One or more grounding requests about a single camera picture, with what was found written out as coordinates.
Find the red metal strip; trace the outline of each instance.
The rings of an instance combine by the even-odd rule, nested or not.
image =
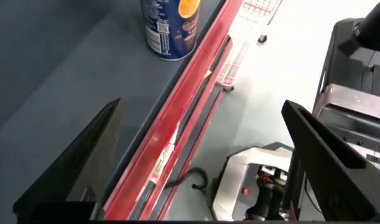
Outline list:
[[[222,7],[106,202],[107,220],[127,220],[130,217],[163,148],[170,141],[218,53],[241,3],[239,0],[227,0]]]
[[[220,92],[219,95],[218,95],[217,98],[216,98],[215,104],[213,105],[213,107],[212,107],[212,109],[211,109],[211,111],[210,111],[209,116],[207,117],[207,119],[206,119],[206,121],[205,121],[205,124],[204,124],[203,127],[202,127],[202,130],[201,130],[201,132],[200,132],[200,135],[199,135],[197,141],[195,142],[193,149],[192,149],[191,152],[190,152],[190,155],[188,155],[188,159],[185,161],[185,165],[183,166],[183,169],[182,169],[182,171],[181,171],[181,173],[180,173],[180,177],[182,177],[182,176],[185,175],[185,173],[186,173],[188,167],[190,166],[191,160],[192,160],[192,158],[194,157],[194,154],[195,154],[195,152],[197,151],[198,146],[199,146],[200,143],[201,143],[202,136],[204,135],[206,129],[208,128],[208,125],[209,125],[209,123],[210,123],[210,120],[212,119],[213,114],[215,113],[215,111],[216,111],[216,109],[217,109],[217,107],[218,107],[218,105],[219,105],[219,102],[220,102],[222,96],[223,96],[223,94],[222,94],[222,92]],[[161,213],[160,213],[160,215],[159,215],[158,221],[162,221],[162,220],[164,220],[164,218],[165,218],[165,216],[166,216],[166,213],[169,211],[170,205],[172,204],[172,201],[173,201],[173,199],[174,199],[174,197],[175,197],[175,194],[176,194],[176,192],[177,192],[177,189],[178,189],[178,186],[176,186],[176,187],[174,187],[174,188],[172,189],[172,191],[171,191],[171,193],[170,193],[168,199],[166,200],[165,206],[164,206],[164,208],[162,209],[162,211],[161,211]]]
[[[164,167],[164,171],[163,171],[162,175],[159,177],[158,184],[155,186],[154,190],[152,191],[152,193],[151,193],[151,195],[150,195],[150,197],[146,203],[146,206],[144,207],[144,209],[141,213],[141,216],[139,218],[140,220],[148,220],[149,219],[149,217],[150,217],[150,215],[151,215],[151,213],[152,213],[152,211],[153,211],[153,209],[154,209],[154,207],[158,201],[158,198],[159,198],[160,194],[162,193],[162,191],[165,187],[165,184],[166,184],[167,180],[169,179],[169,176],[172,173],[173,168],[175,167],[176,162],[177,162],[178,158],[180,157],[180,155],[183,151],[185,143],[187,142],[188,138],[190,137],[191,132],[192,132],[195,124],[197,123],[199,116],[202,113],[202,110],[205,106],[205,103],[208,101],[210,93],[211,93],[213,87],[215,86],[216,80],[219,77],[220,71],[223,68],[223,65],[225,64],[226,58],[228,57],[228,54],[229,54],[232,47],[233,47],[233,42],[230,39],[226,48],[225,48],[225,51],[223,52],[223,54],[221,56],[221,60],[218,62],[217,66],[215,68],[215,72],[213,72],[211,74],[210,80],[209,80],[207,86],[205,87],[205,90],[204,90],[202,96],[200,97],[200,100],[199,100],[198,104],[196,105],[196,107],[195,107],[195,109],[191,115],[191,118],[188,120],[188,123],[187,123],[180,139],[178,140],[178,143],[175,146],[175,149],[174,149],[172,155],[170,156],[168,162],[166,163],[166,165]]]

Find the black panel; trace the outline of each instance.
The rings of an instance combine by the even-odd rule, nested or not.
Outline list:
[[[380,96],[380,52],[362,46],[353,33],[362,20],[344,19],[335,24],[322,69],[322,74],[326,71],[320,83],[323,88],[337,84]]]

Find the floor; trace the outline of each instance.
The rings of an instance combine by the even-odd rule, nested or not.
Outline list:
[[[364,17],[378,2],[284,0],[268,41],[249,49],[235,90],[224,95],[191,166],[217,177],[225,157],[247,146],[275,141],[293,146],[280,114],[284,101],[312,109],[333,25],[347,17]],[[179,187],[166,220],[211,220],[205,197],[191,189],[201,181],[192,176]],[[312,207],[309,200],[304,203]],[[310,210],[301,219],[323,217]]]

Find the conveyor belt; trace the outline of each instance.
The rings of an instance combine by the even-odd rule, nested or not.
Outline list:
[[[224,0],[202,1],[198,43]],[[0,0],[0,223],[105,103],[125,107],[107,194],[190,57],[146,48],[138,0]]]

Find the can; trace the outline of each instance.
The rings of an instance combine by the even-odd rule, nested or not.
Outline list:
[[[180,60],[195,48],[201,0],[142,0],[147,45],[164,60]]]

